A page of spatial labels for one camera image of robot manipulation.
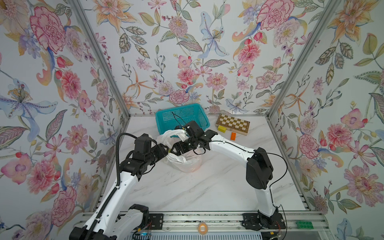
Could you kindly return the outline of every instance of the white plastic bag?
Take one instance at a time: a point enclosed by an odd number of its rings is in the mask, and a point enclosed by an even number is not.
[[[188,136],[185,134],[185,131],[182,129],[177,130],[168,130],[164,134],[160,135],[157,139],[157,143],[162,143],[172,148],[173,144],[179,142],[180,140],[185,141],[188,139]],[[201,150],[198,148],[195,150],[197,154],[201,154]],[[182,154],[181,156],[176,156],[173,153],[169,153],[165,157],[165,162],[176,169],[179,169],[183,172],[194,172],[201,166],[202,159],[199,155],[196,155],[193,151]]]

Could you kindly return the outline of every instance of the white marble tabletop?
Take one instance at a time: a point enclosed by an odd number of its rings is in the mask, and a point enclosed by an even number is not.
[[[237,134],[235,142],[246,147],[264,148],[267,152],[280,154],[264,117],[242,117],[250,121],[247,136]],[[217,131],[217,116],[210,116],[210,127]],[[143,133],[159,136],[155,117],[132,117],[127,132],[140,136]],[[219,132],[230,139],[230,131]],[[125,137],[120,148],[120,161],[134,149],[133,138]],[[148,175],[141,178],[126,199],[125,207],[141,204],[150,211],[253,211],[257,210],[254,188],[245,180],[245,168],[237,161],[223,154],[207,151],[202,157],[201,167],[192,173],[184,173],[166,163],[156,163]],[[285,172],[283,160],[269,155],[273,165],[273,179],[279,179]],[[112,171],[106,193],[116,179]],[[273,199],[284,210],[305,210],[289,172],[273,185]]]

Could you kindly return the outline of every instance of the green lego brick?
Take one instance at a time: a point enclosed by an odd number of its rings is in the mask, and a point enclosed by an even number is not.
[[[296,225],[298,229],[313,229],[312,222],[297,221]]]

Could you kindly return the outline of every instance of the starfish-shaped orange flower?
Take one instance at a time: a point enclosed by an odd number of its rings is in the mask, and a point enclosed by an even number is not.
[[[149,89],[154,89],[154,88],[150,88],[150,87],[145,86],[145,85],[143,84],[143,83],[148,82],[148,81],[142,81],[142,82],[139,82],[139,77],[138,77],[138,75],[137,75],[136,69],[133,68],[133,70],[135,71],[136,82],[135,82],[134,84],[129,85],[129,86],[127,87],[127,90],[125,91],[125,93],[127,93],[128,90],[129,90],[130,88],[132,88],[132,89],[133,89],[133,88],[136,88],[136,93],[137,93],[137,91],[139,90],[139,94],[138,94],[137,97],[136,97],[136,98],[138,98],[139,95],[140,95],[140,86],[145,87],[145,88],[149,88]]]
[[[288,103],[288,105],[289,104],[291,104],[291,105],[289,107],[286,107],[286,108],[291,108],[291,107],[293,107],[297,103],[297,105],[299,106],[299,112],[300,112],[301,115],[303,115],[301,113],[300,102],[302,102],[304,104],[306,104],[306,103],[300,97],[304,94],[305,90],[307,90],[308,86],[309,86],[309,83],[308,83],[307,87],[304,89],[304,91],[302,93],[300,93],[299,96],[296,96],[295,94],[289,94],[287,97],[291,96],[292,102]]]

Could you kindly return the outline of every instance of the teal plastic basket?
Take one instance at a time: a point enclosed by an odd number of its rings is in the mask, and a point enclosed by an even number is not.
[[[177,121],[179,121],[179,124],[175,120],[172,112],[180,116],[186,123],[189,123],[190,121],[197,122],[197,124],[204,131],[210,126],[208,117],[205,114],[203,108],[200,106],[200,104],[195,103],[156,112],[157,129],[159,130],[160,135],[168,130],[174,130],[175,127],[180,124],[185,125],[183,120],[175,116]]]

